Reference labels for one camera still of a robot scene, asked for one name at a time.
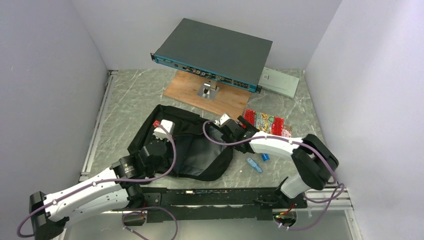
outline cable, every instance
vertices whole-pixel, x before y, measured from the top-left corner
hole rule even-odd
[[[291,204],[290,208],[289,208],[287,211],[280,212],[280,215],[287,215],[287,214],[289,214],[289,213],[290,213],[290,211],[291,211],[294,207],[295,207],[295,203],[293,202],[293,203]]]
[[[161,179],[161,178],[165,177],[166,175],[168,175],[172,171],[172,169],[174,168],[175,163],[177,162],[177,149],[175,147],[175,142],[174,142],[174,139],[173,139],[172,135],[162,125],[156,124],[156,126],[158,128],[161,128],[166,133],[166,135],[168,136],[169,141],[171,142],[171,145],[172,145],[172,151],[173,151],[172,164],[171,164],[171,167],[166,172],[164,172],[160,176],[156,176],[156,177],[152,177],[152,178],[148,178],[148,179],[111,178],[111,179],[103,179],[103,180],[99,180],[99,181],[94,181],[94,183],[96,185],[102,184],[102,183],[107,183],[107,182],[116,182],[116,183],[148,183],[148,182],[151,182],[151,181],[154,181],[154,180]],[[85,190],[87,188],[93,187],[93,185],[94,185],[93,183],[89,183],[89,184],[87,184],[85,186],[82,186],[82,187],[80,187],[80,188],[78,188],[78,189],[76,189],[74,191],[71,191],[70,193],[67,193],[67,194],[65,194],[65,195],[57,198],[55,201],[58,203],[58,202],[66,199],[66,198],[68,198],[68,197],[70,197],[70,196],[72,196],[72,195],[74,195],[76,193],[81,192],[82,190]],[[18,237],[20,237],[20,238],[31,238],[31,237],[34,237],[34,233],[33,234],[22,234],[21,233],[22,226],[25,224],[26,221],[28,221],[28,219],[30,219],[36,213],[38,213],[38,212],[40,212],[40,211],[42,211],[42,210],[50,207],[51,205],[53,205],[53,201],[51,201],[51,202],[49,202],[47,204],[44,204],[43,206],[41,206],[41,207],[37,208],[36,210],[34,210],[33,212],[31,212],[28,216],[26,216],[19,223],[19,225],[17,226],[16,235]]]
[[[126,230],[128,230],[128,231],[130,231],[131,233],[139,236],[140,238],[142,238],[144,240],[149,240],[148,238],[144,237],[143,235],[141,235],[137,231],[134,231],[134,230],[132,230],[131,228],[129,228],[129,227],[127,227],[125,225],[125,218],[127,216],[129,216],[129,215],[145,215],[144,213],[139,212],[139,211],[144,211],[144,210],[149,210],[149,209],[159,209],[159,210],[162,210],[162,211],[166,212],[167,214],[169,214],[171,216],[171,218],[173,219],[173,221],[175,223],[175,233],[174,233],[174,235],[171,238],[171,240],[174,240],[175,237],[177,236],[177,232],[178,232],[178,222],[177,222],[177,219],[175,218],[175,216],[170,211],[168,211],[165,208],[160,207],[160,206],[148,206],[148,207],[130,209],[130,211],[132,211],[132,212],[129,212],[129,213],[125,214],[122,217],[122,226],[123,226],[123,228],[126,229]]]
[[[257,200],[257,199],[253,199],[254,202],[260,203],[260,204],[278,204],[278,201],[261,201],[261,200]]]
[[[212,138],[210,138],[208,136],[207,132],[206,132],[206,125],[207,124],[210,124],[210,123],[213,123],[213,122],[214,121],[210,121],[210,120],[205,121],[203,123],[202,129],[203,129],[204,136],[209,141],[211,141],[214,144],[223,145],[223,146],[235,146],[235,145],[243,144],[243,143],[246,143],[246,142],[250,142],[250,141],[255,140],[255,139],[277,139],[277,140],[281,140],[281,141],[290,143],[290,141],[288,139],[286,139],[286,138],[284,138],[282,136],[273,136],[273,135],[266,136],[266,137],[265,136],[254,136],[254,137],[246,138],[246,139],[243,139],[243,140],[240,140],[240,141],[236,141],[236,142],[231,142],[231,143],[218,142],[218,141],[215,141]],[[307,229],[312,228],[313,226],[315,226],[316,224],[318,224],[321,221],[321,219],[324,217],[324,215],[326,214],[327,210],[329,209],[331,201],[334,200],[334,199],[336,199],[338,196],[340,196],[343,193],[343,190],[345,189],[345,185],[343,183],[339,183],[336,173],[331,169],[330,165],[327,163],[327,161],[324,159],[324,157],[315,148],[313,148],[313,147],[311,147],[308,144],[305,144],[303,142],[291,141],[291,143],[296,144],[296,145],[299,145],[301,147],[304,147],[304,148],[307,148],[307,149],[311,150],[315,154],[315,156],[317,156],[321,160],[321,162],[324,164],[324,166],[327,168],[327,170],[330,172],[332,178],[334,179],[334,181],[333,182],[329,182],[329,184],[337,183],[337,187],[332,192],[330,198],[328,198],[326,200],[316,201],[316,200],[312,200],[312,199],[310,199],[310,198],[308,198],[308,197],[305,196],[305,199],[306,200],[308,200],[310,202],[313,202],[313,203],[317,203],[317,204],[327,203],[327,205],[325,206],[324,210],[319,215],[319,217],[315,220],[315,222],[313,222],[311,225],[306,226],[306,227],[288,228],[286,226],[283,226],[287,230],[290,229],[290,230],[293,230],[293,231],[302,231],[302,230],[307,230]]]

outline black zippered pouch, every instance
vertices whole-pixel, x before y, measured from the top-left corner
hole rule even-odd
[[[154,138],[153,123],[156,120],[175,124],[172,136],[177,152],[176,164],[170,176],[215,181],[227,170],[233,159],[233,148],[212,143],[205,137],[202,127],[207,119],[174,106],[157,105],[154,108],[128,146],[131,156],[138,156],[138,152]],[[222,133],[214,127],[208,126],[206,131],[214,140],[223,142]],[[158,173],[166,172],[171,166],[173,152],[169,143],[167,146],[167,161],[157,167]]]

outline blue cap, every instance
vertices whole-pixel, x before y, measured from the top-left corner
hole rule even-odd
[[[270,159],[270,156],[268,156],[268,154],[266,154],[266,153],[262,153],[261,154],[261,156],[262,156],[262,160],[265,162],[266,160],[269,160]]]

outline robotic arm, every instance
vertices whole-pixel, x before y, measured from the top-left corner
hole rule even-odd
[[[322,190],[330,177],[335,176],[334,171],[339,166],[339,161],[317,136],[313,134],[308,134],[304,138],[275,136],[259,131],[241,116],[238,120],[241,124],[224,114],[216,122],[216,125],[219,125],[218,129],[223,133],[222,139],[226,142],[224,145],[234,146],[242,153],[266,153],[292,158],[298,174],[280,183],[281,201],[290,203],[290,199],[309,189]],[[203,125],[204,133],[207,123]]]
[[[219,121],[212,124],[212,127],[223,134],[222,140],[226,143],[214,141],[207,136],[205,127],[212,121],[204,123],[203,132],[210,141],[234,146],[242,153],[291,157],[298,174],[279,184],[279,202],[291,204],[295,197],[306,190],[322,190],[330,177],[335,176],[333,171],[339,162],[315,135],[308,134],[304,138],[274,136],[259,131],[241,116],[238,120],[239,123],[224,114]],[[138,157],[122,157],[110,168],[68,189],[47,195],[39,191],[31,195],[30,218],[35,240],[52,239],[62,233],[64,228],[105,211],[146,207],[143,205],[146,201],[139,184],[165,176],[174,167],[176,155],[171,137],[174,124],[162,120],[160,124],[155,122],[154,125],[157,126],[154,136]],[[171,168],[166,174],[153,177],[155,167],[166,161],[165,155],[169,147],[174,150]],[[18,235],[32,237],[20,233],[23,223],[24,221],[18,228]]]

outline marble floor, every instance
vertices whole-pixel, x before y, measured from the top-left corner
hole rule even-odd
[[[294,98],[263,89],[261,93],[251,95],[247,108],[284,118],[284,124],[292,126],[293,137],[304,137],[311,133],[324,140],[303,71],[289,69],[282,72],[300,78]],[[118,72],[105,113],[105,121],[90,171],[91,176],[128,155],[128,145],[158,104],[189,110],[206,119],[215,120],[219,117],[163,96],[175,73],[174,69],[134,69]],[[248,157],[256,160],[263,169],[262,173],[258,173],[246,162]],[[242,154],[234,151],[231,164],[216,181],[203,182],[166,176],[150,183],[149,186],[170,189],[274,187],[285,177],[296,173],[297,170],[290,158],[270,156],[270,160],[263,162],[259,154]]]

